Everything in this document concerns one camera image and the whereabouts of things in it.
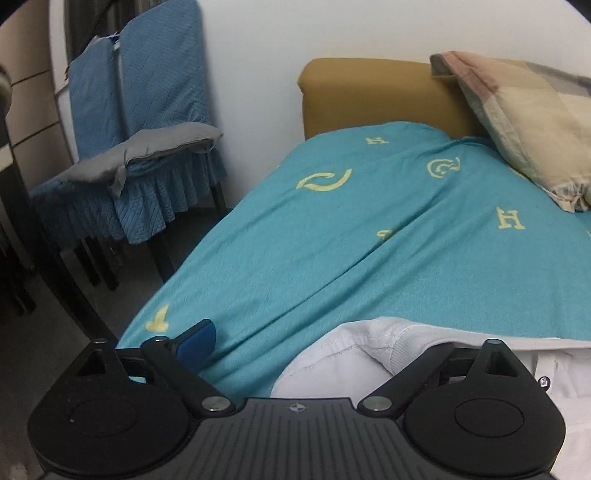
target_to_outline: white circular symbol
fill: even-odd
[[[289,408],[293,413],[302,413],[306,409],[306,407],[301,403],[294,403],[287,408]]]

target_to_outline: chair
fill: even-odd
[[[80,162],[141,130],[209,124],[196,2],[168,0],[134,18],[119,36],[93,41],[70,65],[69,85]],[[105,181],[55,177],[35,188],[31,199],[60,248],[75,248],[85,239],[92,253],[97,237],[147,242],[166,281],[174,272],[161,237],[166,223],[210,193],[223,216],[219,182],[225,174],[216,149],[185,150],[128,165],[119,196]]]

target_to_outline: metal screw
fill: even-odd
[[[538,379],[538,385],[547,392],[550,389],[550,379],[548,377],[540,377]]]
[[[371,411],[384,411],[392,406],[392,402],[389,398],[376,395],[366,398],[363,401],[363,406]]]
[[[232,403],[226,397],[208,397],[201,402],[201,406],[207,411],[224,411],[231,405]]]

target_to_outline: pillow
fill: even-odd
[[[450,51],[434,76],[454,75],[505,160],[567,212],[591,206],[591,79],[526,61]]]
[[[183,150],[208,153],[222,133],[199,122],[184,122],[165,128],[140,130],[129,140],[95,157],[81,160],[57,177],[62,181],[97,183],[111,181],[119,196],[125,184],[125,166],[139,160],[155,160]]]

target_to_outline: headboard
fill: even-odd
[[[347,127],[406,120],[452,138],[487,135],[453,78],[432,78],[427,63],[315,59],[301,73],[306,138]]]

